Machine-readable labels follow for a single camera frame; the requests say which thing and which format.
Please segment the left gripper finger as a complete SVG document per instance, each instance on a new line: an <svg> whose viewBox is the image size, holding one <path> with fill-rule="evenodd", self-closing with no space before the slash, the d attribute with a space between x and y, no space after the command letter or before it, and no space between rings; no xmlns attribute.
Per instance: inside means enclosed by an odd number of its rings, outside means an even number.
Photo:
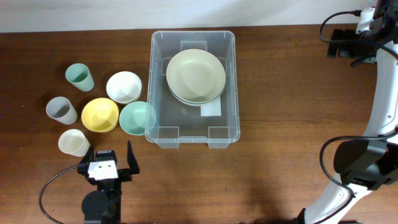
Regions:
<svg viewBox="0 0 398 224"><path fill-rule="evenodd" d="M94 158L94 146L91 145L88 148L86 154L83 156L82 160L80 161L80 165L91 162L93 158Z"/></svg>
<svg viewBox="0 0 398 224"><path fill-rule="evenodd" d="M131 170L139 169L139 165L138 165L135 155L133 153L132 145L131 145L130 141L127 142L127 163Z"/></svg>

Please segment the yellow small bowl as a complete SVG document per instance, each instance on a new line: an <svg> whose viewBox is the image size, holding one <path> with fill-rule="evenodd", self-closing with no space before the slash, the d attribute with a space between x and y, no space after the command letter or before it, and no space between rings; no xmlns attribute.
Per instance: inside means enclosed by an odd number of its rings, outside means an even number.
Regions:
<svg viewBox="0 0 398 224"><path fill-rule="evenodd" d="M109 98L96 98L85 105L81 113L84 127L97 133L107 133L118 124L119 108Z"/></svg>

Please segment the green small bowl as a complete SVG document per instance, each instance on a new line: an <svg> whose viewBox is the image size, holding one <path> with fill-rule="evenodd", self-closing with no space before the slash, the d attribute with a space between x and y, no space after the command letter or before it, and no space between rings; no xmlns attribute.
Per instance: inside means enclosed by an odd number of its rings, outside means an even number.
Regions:
<svg viewBox="0 0 398 224"><path fill-rule="evenodd" d="M133 136L143 136L146 125L147 103L135 101L126 105L119 116L119 125L124 132Z"/></svg>

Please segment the white small bowl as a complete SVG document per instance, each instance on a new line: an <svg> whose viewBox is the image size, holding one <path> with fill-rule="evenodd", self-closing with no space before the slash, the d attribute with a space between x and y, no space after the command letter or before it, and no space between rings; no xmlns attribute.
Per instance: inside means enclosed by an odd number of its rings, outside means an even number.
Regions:
<svg viewBox="0 0 398 224"><path fill-rule="evenodd" d="M133 72L118 72L108 80L106 92L113 101L127 105L140 98L142 82Z"/></svg>

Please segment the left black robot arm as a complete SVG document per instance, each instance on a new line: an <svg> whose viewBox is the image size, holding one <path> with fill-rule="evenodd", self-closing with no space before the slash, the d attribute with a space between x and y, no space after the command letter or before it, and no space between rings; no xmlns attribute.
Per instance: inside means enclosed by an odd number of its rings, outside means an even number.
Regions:
<svg viewBox="0 0 398 224"><path fill-rule="evenodd" d="M96 186L81 203L85 223L121 222L121 184L140 173L130 141L127 142L127 163L128 168L118 169L114 150L95 152L93 146L89 147L77 168L79 174Z"/></svg>

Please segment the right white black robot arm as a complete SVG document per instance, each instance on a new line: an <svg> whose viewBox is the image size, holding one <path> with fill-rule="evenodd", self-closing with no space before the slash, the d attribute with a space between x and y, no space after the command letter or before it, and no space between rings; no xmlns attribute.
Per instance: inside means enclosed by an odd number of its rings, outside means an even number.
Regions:
<svg viewBox="0 0 398 224"><path fill-rule="evenodd" d="M362 136L338 136L320 149L320 166L329 184L304 208L297 223L340 223L361 198L397 181L397 1L378 1L364 10L357 28L336 29L327 39L329 57L352 58L377 66L371 116Z"/></svg>

